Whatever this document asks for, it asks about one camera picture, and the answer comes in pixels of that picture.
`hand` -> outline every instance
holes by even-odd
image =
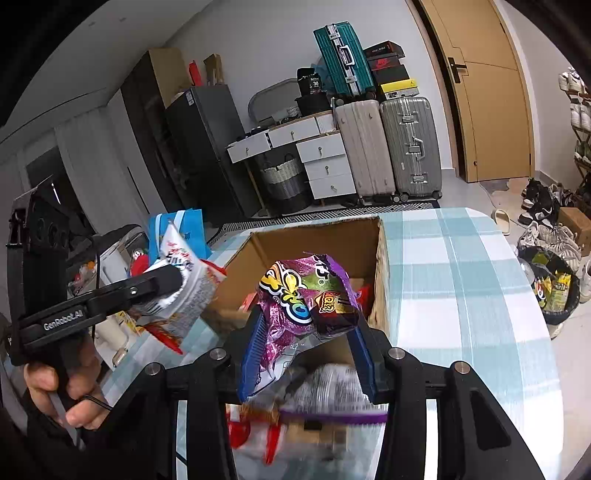
[[[87,335],[80,347],[80,366],[70,375],[66,387],[68,395],[78,400],[82,395],[89,394],[106,402],[96,383],[99,373],[100,360],[96,356],[91,338]],[[39,362],[26,364],[25,382],[37,408],[61,425],[62,422],[48,395],[48,392],[57,390],[58,378],[55,369]],[[66,421],[75,428],[96,430],[108,413],[100,405],[90,400],[82,400],[66,412]]]

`tablecloth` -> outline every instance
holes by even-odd
[[[557,478],[563,445],[563,406],[554,354],[540,308],[519,263],[491,218],[468,208],[382,213],[389,272],[386,297],[389,339],[419,360],[448,367],[470,363],[505,409],[546,479]],[[304,223],[329,223],[314,220]],[[260,230],[286,228],[271,226]],[[224,265],[247,240],[241,232],[213,248],[210,260]],[[113,404],[149,362],[184,365],[219,342],[199,320],[181,345],[184,356],[144,334],[103,386]],[[186,455],[184,418],[178,414],[177,449]],[[437,414],[427,402],[426,478],[437,472]],[[241,477],[373,478],[381,427],[351,429],[353,452],[331,462],[275,462],[236,456]],[[177,462],[178,477],[186,477]]]

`open cardboard box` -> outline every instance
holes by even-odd
[[[218,287],[215,299],[202,318],[220,334],[242,327],[248,312],[238,309],[245,297],[256,291],[261,277],[277,260],[328,254],[349,274],[354,289],[374,285],[374,303],[367,318],[371,327],[388,334],[384,273],[387,251],[380,218],[339,220],[321,225],[300,225],[254,232],[225,265],[228,277]],[[318,366],[328,362],[353,364],[345,335],[326,342],[298,357],[299,362]]]

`purple candy bag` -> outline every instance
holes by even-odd
[[[359,306],[345,270],[328,255],[275,262],[259,282],[267,342],[255,392],[298,354],[352,330]]]

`teal suitcase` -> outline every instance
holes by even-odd
[[[335,89],[344,96],[375,98],[375,85],[361,43],[349,22],[326,25],[314,36]]]

